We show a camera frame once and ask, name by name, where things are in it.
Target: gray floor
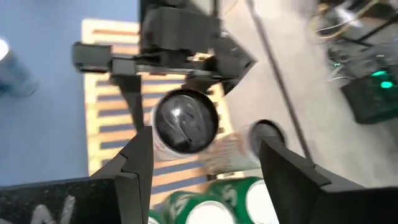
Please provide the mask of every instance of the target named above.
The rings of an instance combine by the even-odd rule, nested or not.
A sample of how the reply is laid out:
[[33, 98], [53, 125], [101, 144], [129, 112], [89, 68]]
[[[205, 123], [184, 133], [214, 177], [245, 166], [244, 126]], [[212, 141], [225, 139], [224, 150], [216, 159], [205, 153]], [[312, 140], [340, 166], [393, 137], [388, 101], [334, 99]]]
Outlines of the gray floor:
[[[308, 7], [294, 0], [255, 2], [315, 162], [366, 187], [398, 185], [397, 121], [353, 121], [338, 89], [342, 83], [326, 81], [330, 71], [323, 46], [309, 35]], [[224, 25], [259, 60], [226, 97], [233, 126], [273, 119], [285, 128], [291, 150], [302, 155], [245, 1], [225, 15]]]

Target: soda can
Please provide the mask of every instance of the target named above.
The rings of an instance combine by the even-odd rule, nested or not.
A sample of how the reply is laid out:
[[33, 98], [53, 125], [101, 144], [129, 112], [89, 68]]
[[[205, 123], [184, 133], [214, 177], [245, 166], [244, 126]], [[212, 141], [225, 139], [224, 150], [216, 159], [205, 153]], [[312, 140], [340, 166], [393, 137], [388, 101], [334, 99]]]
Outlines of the soda can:
[[215, 195], [177, 191], [164, 203], [164, 217], [173, 224], [234, 224], [232, 210]]
[[164, 222], [163, 216], [155, 210], [149, 210], [148, 224], [166, 224], [166, 222]]
[[29, 96], [37, 86], [7, 41], [0, 37], [0, 88], [14, 96]]
[[197, 154], [217, 135], [217, 110], [199, 91], [172, 90], [151, 113], [155, 161], [183, 159]]
[[222, 197], [239, 223], [278, 224], [266, 184], [260, 177], [214, 181], [206, 191]]
[[259, 153], [264, 136], [285, 143], [284, 135], [272, 121], [262, 119], [240, 131], [217, 139], [199, 155], [209, 174], [225, 174], [260, 168]]

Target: black cable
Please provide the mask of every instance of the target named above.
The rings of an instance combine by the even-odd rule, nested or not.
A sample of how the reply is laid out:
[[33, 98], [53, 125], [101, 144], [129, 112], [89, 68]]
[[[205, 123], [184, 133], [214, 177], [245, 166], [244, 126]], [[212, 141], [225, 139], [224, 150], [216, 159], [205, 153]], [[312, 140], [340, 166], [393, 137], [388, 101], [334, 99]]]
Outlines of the black cable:
[[258, 31], [258, 33], [260, 35], [260, 39], [261, 39], [263, 48], [264, 48], [266, 54], [268, 55], [269, 62], [270, 62], [271, 67], [272, 67], [272, 69], [274, 71], [275, 79], [277, 80], [279, 88], [280, 88], [280, 90], [282, 92], [282, 97], [283, 97], [283, 99], [284, 99], [284, 101], [286, 103], [289, 115], [290, 115], [290, 117], [292, 119], [292, 122], [293, 122], [294, 129], [295, 129], [295, 131], [297, 133], [298, 140], [299, 140], [300, 145], [301, 145], [301, 147], [302, 147], [302, 149], [304, 151], [304, 155], [312, 164], [314, 164], [314, 161], [313, 161], [311, 152], [310, 152], [310, 150], [308, 148], [308, 144], [307, 144], [307, 142], [305, 140], [305, 136], [304, 136], [304, 133], [302, 131], [299, 119], [298, 119], [298, 117], [297, 117], [297, 115], [295, 113], [294, 106], [292, 104], [292, 100], [290, 99], [290, 96], [287, 93], [287, 88], [286, 88], [285, 83], [284, 83], [284, 81], [282, 79], [282, 74], [280, 72], [279, 66], [278, 66], [277, 61], [275, 59], [274, 53], [273, 53], [273, 51], [271, 49], [271, 45], [269, 44], [269, 40], [268, 40], [266, 31], [265, 31], [265, 28], [264, 28], [264, 26], [262, 24], [261, 18], [259, 18], [257, 13], [256, 13], [256, 7], [254, 5], [254, 0], [248, 0], [248, 6], [249, 6], [249, 9], [251, 11], [251, 15], [252, 15], [252, 18], [254, 20], [254, 24], [255, 24], [255, 26], [257, 28], [257, 31]]

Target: blue floor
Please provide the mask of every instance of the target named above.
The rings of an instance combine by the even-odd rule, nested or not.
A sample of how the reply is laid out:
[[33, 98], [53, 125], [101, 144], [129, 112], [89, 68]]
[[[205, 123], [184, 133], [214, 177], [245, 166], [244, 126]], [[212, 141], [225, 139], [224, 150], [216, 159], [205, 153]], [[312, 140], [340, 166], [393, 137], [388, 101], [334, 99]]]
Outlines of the blue floor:
[[84, 18], [138, 20], [136, 0], [0, 0], [0, 36], [40, 83], [0, 97], [0, 186], [88, 175], [83, 77], [71, 46]]

